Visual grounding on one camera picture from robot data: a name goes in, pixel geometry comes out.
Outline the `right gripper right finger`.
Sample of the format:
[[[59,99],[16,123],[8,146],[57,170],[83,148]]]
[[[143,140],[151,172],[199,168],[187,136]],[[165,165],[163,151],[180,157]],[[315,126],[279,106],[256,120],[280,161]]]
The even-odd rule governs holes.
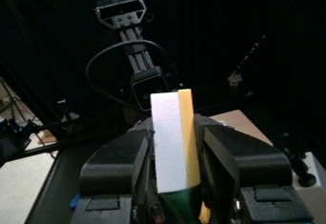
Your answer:
[[[208,224],[312,224],[286,155],[199,114],[195,133]]]

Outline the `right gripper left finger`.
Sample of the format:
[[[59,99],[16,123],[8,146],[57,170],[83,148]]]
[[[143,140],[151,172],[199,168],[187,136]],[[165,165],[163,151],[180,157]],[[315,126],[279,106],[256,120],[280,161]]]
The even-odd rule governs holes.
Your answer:
[[[69,224],[149,224],[152,135],[147,118],[93,153],[81,168]]]

